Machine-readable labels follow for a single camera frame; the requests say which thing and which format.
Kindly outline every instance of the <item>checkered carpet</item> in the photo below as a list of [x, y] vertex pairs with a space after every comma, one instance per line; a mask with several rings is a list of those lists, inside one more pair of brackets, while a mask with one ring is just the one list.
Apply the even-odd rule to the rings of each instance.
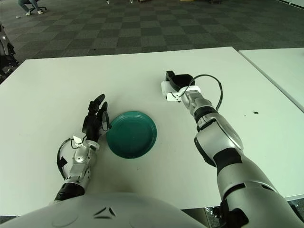
[[304, 10], [275, 0], [38, 3], [48, 8], [45, 14], [25, 16], [15, 0], [0, 0], [0, 20], [20, 62], [225, 46], [304, 47]]

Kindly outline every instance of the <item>tabletop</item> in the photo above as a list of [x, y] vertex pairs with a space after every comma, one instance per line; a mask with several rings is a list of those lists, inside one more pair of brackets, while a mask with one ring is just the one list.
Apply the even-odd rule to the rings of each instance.
[[304, 48], [239, 52], [304, 112]]
[[[217, 77], [224, 91], [219, 112], [242, 138], [244, 153], [284, 197], [304, 196], [304, 114], [236, 50], [223, 47], [26, 60], [0, 85], [0, 214], [22, 215], [54, 199], [63, 183], [58, 148], [72, 135], [83, 136], [88, 104], [102, 93], [110, 120], [144, 112], [157, 139], [144, 156], [124, 159], [100, 138], [87, 193], [136, 192], [179, 209], [219, 205], [217, 172], [194, 145], [193, 117], [182, 103], [162, 97], [168, 70]], [[216, 105], [217, 82], [199, 78], [196, 85]], [[67, 145], [67, 166], [72, 154]]]

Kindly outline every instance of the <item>green plate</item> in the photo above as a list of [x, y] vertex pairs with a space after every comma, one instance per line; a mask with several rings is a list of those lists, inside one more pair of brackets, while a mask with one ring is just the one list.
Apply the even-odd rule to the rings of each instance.
[[113, 153], [122, 158], [143, 156], [155, 143], [155, 123], [144, 113], [123, 113], [111, 122], [111, 126], [106, 140]]

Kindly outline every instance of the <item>black cable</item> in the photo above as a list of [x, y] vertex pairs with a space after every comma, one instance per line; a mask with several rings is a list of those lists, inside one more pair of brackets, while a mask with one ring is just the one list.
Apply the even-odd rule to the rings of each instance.
[[84, 142], [85, 138], [86, 138], [86, 135], [82, 138], [82, 142]]
[[71, 147], [75, 150], [77, 149], [78, 147], [73, 147], [73, 144], [72, 144], [72, 141], [74, 141], [74, 139], [70, 139], [71, 140]]
[[202, 75], [197, 75], [197, 76], [195, 76], [194, 78], [191, 79], [191, 81], [189, 82], [189, 85], [187, 86], [187, 88], [185, 89], [185, 91], [184, 91], [179, 97], [182, 97], [182, 96], [185, 94], [185, 92], [187, 91], [187, 89], [189, 88], [189, 86], [192, 84], [192, 82], [193, 82], [195, 79], [197, 79], [197, 78], [199, 78], [199, 77], [204, 77], [204, 76], [212, 77], [213, 79], [215, 79], [215, 80], [218, 82], [219, 89], [220, 89], [220, 97], [219, 97], [218, 105], [217, 105], [217, 107], [215, 108], [215, 109], [218, 111], [218, 110], [219, 110], [219, 107], [220, 107], [220, 105], [222, 104], [222, 101], [223, 101], [223, 87], [222, 87], [221, 82], [220, 82], [216, 77], [214, 77], [214, 76], [212, 76], [212, 75], [202, 74]]
[[59, 169], [59, 171], [60, 171], [61, 176], [63, 177], [63, 179], [66, 179], [66, 177], [65, 177], [65, 175], [64, 175], [64, 173], [63, 173], [63, 166], [64, 166], [67, 162], [66, 162], [66, 160], [65, 160], [63, 157], [60, 158], [60, 152], [61, 152], [62, 147], [63, 147], [67, 142], [69, 142], [69, 141], [72, 141], [72, 139], [71, 139], [71, 138], [68, 138], [68, 139], [64, 140], [63, 143], [60, 145], [60, 147], [59, 147], [59, 149], [58, 149], [58, 152], [57, 152], [57, 167], [58, 167], [58, 169]]

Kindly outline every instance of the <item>pant leg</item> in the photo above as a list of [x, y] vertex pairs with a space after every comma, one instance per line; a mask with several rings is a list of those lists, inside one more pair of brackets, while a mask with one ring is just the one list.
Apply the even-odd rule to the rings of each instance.
[[17, 0], [17, 3], [24, 9], [24, 11], [28, 12], [28, 7], [24, 4], [23, 0]]
[[40, 10], [39, 7], [38, 7], [37, 2], [36, 2], [35, 0], [29, 0], [29, 2], [35, 7], [35, 9], [36, 9], [37, 11]]

